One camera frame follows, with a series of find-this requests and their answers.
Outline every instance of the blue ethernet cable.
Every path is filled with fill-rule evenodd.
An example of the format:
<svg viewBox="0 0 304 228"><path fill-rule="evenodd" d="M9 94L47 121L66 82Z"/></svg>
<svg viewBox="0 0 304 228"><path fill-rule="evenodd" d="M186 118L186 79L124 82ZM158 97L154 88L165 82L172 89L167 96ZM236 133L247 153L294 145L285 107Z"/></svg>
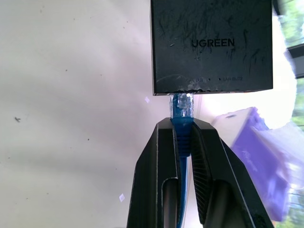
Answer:
<svg viewBox="0 0 304 228"><path fill-rule="evenodd" d="M181 172L180 217L177 228L181 228L187 202L187 157L190 156L190 132L193 122L193 94L174 94L170 99L171 122L175 128Z"/></svg>

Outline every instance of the white surface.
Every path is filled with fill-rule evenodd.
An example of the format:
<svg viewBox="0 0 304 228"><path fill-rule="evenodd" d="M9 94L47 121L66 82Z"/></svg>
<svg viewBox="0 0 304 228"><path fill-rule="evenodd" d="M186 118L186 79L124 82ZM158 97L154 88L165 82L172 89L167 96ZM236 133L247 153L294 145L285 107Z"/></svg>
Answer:
<svg viewBox="0 0 304 228"><path fill-rule="evenodd" d="M124 199L125 199L124 195L123 195L123 194L121 194L121 195L119 196L119 200L120 200L120 202L122 203L122 202L124 201Z"/></svg>
<svg viewBox="0 0 304 228"><path fill-rule="evenodd" d="M144 99L147 103L150 102L150 99L146 96L146 98Z"/></svg>
<svg viewBox="0 0 304 228"><path fill-rule="evenodd" d="M170 116L149 20L142 0L0 2L1 228L126 226L135 163Z"/></svg>

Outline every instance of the green foliage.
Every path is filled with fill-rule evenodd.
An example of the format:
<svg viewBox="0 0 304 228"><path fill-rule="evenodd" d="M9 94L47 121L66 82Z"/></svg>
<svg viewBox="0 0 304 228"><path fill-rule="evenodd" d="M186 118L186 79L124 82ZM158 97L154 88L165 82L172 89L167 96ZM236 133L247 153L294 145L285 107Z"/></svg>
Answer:
<svg viewBox="0 0 304 228"><path fill-rule="evenodd" d="M302 25L304 24L303 0L281 0L283 17L280 19L288 47L304 43Z"/></svg>
<svg viewBox="0 0 304 228"><path fill-rule="evenodd" d="M276 228L297 228L288 217L284 222L278 223Z"/></svg>
<svg viewBox="0 0 304 228"><path fill-rule="evenodd" d="M304 78L297 80L297 95L294 105L292 120L296 125L304 125Z"/></svg>

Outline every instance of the window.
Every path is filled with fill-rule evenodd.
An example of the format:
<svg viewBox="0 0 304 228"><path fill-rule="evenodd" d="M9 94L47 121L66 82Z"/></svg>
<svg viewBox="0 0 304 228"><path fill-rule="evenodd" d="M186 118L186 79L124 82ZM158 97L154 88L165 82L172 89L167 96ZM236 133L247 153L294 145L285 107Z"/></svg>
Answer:
<svg viewBox="0 0 304 228"><path fill-rule="evenodd" d="M280 0L280 16L287 47L304 43L304 0Z"/></svg>
<svg viewBox="0 0 304 228"><path fill-rule="evenodd" d="M304 77L297 80L297 96L292 120L304 130Z"/></svg>
<svg viewBox="0 0 304 228"><path fill-rule="evenodd" d="M297 96L292 120L304 130L304 0L278 0L278 4L286 45L296 67ZM288 216L276 228L304 227L304 190L291 190L289 197Z"/></svg>

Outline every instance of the black adapter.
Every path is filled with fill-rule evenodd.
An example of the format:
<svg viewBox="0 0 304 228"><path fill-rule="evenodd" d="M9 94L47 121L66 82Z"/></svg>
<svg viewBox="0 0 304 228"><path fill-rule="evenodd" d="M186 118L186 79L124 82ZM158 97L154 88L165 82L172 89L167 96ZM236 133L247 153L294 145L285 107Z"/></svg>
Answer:
<svg viewBox="0 0 304 228"><path fill-rule="evenodd" d="M151 0L154 95L273 88L271 0Z"/></svg>

